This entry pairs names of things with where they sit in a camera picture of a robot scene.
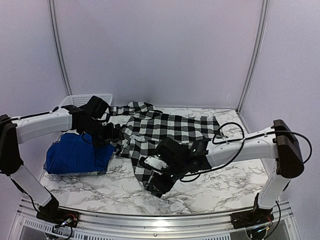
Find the black white checkered cloth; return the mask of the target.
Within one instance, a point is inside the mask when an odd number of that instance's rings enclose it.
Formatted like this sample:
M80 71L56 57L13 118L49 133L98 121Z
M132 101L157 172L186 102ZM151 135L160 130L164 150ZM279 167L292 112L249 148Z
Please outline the black white checkered cloth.
M196 141L214 136L223 137L215 117L189 118L170 115L146 102L113 106L110 115L130 117L121 128L123 139L117 142L116 154L131 159L137 180L145 190L158 198L169 192L177 179L182 177L180 173L173 177L156 173L147 169L142 162L157 153L159 144L169 143L174 147L180 147L177 153L181 155Z

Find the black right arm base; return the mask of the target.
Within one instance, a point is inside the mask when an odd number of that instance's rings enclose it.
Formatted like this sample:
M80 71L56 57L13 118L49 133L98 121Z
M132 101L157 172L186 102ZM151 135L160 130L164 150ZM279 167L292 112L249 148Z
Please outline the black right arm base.
M252 227L274 220L272 213L273 207L270 209L262 209L258 205L259 193L254 198L253 209L232 213L230 216L231 224L234 229Z

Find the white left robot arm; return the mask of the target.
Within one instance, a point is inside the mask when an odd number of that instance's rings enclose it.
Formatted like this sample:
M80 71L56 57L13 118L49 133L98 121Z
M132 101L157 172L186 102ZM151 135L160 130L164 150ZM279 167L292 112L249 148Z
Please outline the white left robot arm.
M106 168L121 139L119 125L102 120L104 112L89 106L65 105L52 111L9 117L0 121L0 170L27 195L44 207L53 223L63 219L54 196L40 183L22 159L21 145L61 132L46 153L46 171L54 175L86 174Z

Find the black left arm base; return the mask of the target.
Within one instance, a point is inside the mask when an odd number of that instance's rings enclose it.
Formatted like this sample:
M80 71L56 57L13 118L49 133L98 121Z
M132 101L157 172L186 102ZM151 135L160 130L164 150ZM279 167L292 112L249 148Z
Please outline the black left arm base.
M76 228L80 213L78 211L60 208L59 201L52 195L45 206L39 206L36 217L46 222L54 223L57 227Z

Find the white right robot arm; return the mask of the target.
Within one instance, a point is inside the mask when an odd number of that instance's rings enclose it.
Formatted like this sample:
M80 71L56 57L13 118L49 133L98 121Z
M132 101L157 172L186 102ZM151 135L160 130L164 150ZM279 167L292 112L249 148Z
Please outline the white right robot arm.
M300 176L305 169L296 134L283 120L274 120L271 127L242 134L241 138L219 138L215 135L213 139L196 140L191 146L167 137L151 156L141 158L140 163L157 172L150 186L152 192L161 196L182 177L213 172L233 162L253 159L274 161L273 172L258 193L255 207L247 214L252 224L258 224L267 216L267 210L274 206L291 179Z

